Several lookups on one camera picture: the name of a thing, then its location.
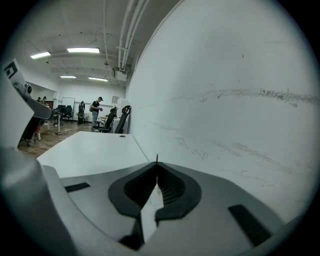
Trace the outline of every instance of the white wall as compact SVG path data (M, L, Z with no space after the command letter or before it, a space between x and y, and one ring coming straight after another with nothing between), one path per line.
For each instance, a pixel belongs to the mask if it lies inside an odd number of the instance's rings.
M110 109L114 106L112 104L112 97L117 96L119 98L125 97L125 89L123 87L115 87L100 82L83 82L83 81L62 81L58 91L58 102L62 101L63 97L75 98L73 119L78 120L76 112L78 112L78 106L81 101L85 103L85 113L89 113L89 106L98 97L102 97L103 101L100 102L100 106L103 111L99 112L100 117L104 117L110 113ZM89 114L86 121L92 121L92 115Z
M51 65L46 63L47 59L32 59L28 55L30 48L33 52L35 49L20 35L21 30L23 31L23 29L17 29L8 41L0 60L1 66L4 67L16 59L26 81L57 92L59 89L58 76L51 73Z
M31 84L31 86L32 86L31 97L34 100L37 100L38 97L43 99L44 96L46 97L47 101L53 101L54 100L55 91L49 90L49 89L41 87L41 86L38 86L36 84Z
M226 178L288 222L318 181L318 68L276 3L185 0L133 75L130 133L149 161Z

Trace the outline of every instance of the black slot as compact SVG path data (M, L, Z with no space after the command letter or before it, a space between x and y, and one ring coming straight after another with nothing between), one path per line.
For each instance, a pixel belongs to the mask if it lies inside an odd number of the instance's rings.
M243 205L234 205L228 210L255 247L271 237L271 233Z
M75 184L75 185L70 185L70 186L65 186L65 191L69 192L73 192L73 191L78 191L78 190L83 190L85 188L90 187L90 185L86 182L84 183L79 183L79 184Z

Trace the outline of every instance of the wooden floor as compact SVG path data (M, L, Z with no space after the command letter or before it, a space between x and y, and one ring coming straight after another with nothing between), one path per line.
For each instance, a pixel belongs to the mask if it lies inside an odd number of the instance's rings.
M63 125L60 127L61 135L55 134L58 133L58 128L54 127L54 121L51 120L49 124L49 130L47 125L43 125L40 130L41 140L38 138L29 141L30 146L27 146L25 141L21 141L18 145L18 151L24 152L25 154L37 158L41 156L44 152L51 149L54 145L57 145L64 139L68 138L69 136L79 132L79 131L91 131L91 122L85 122L82 125L77 125L78 121L69 121L64 122Z

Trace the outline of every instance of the gray plastic part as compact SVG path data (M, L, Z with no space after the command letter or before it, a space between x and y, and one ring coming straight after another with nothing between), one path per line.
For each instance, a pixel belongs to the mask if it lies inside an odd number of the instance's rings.
M0 163L1 195L22 229L42 249L59 256L138 255L79 211L54 168L8 149L0 149Z
M138 255L130 248L109 238L101 231L99 225L94 225L87 216L83 215L67 194L54 168L44 165L43 172L48 181L55 208L81 255Z
M271 209L231 181L179 165L166 165L195 179L202 198L184 218L160 221L156 232L139 251L142 254L234 256L253 249L228 211L234 205L245 206L271 234L283 226Z
M125 169L94 175L62 178L61 182L64 187L84 182L90 185L90 187L85 189L70 192L68 194L69 197L93 224L115 241L119 241L131 234L136 219L118 213L109 200L108 189L114 181L148 164L143 163Z
M135 219L117 212L108 189L148 163L60 180L54 168L41 167L22 153L0 150L0 156L1 193L10 211L28 235L54 255L265 255L298 223L284 226L266 205L226 179L167 163L198 182L201 200L184 218L159 221L137 252L117 242L131 234ZM84 182L90 187L70 193L64 188ZM253 247L228 211L235 205L243 205L274 236Z

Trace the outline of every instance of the white table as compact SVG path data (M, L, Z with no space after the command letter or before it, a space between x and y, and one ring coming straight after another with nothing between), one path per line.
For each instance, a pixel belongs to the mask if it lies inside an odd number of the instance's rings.
M79 131L37 160L55 168L60 178L111 172L148 162L131 134L120 136Z

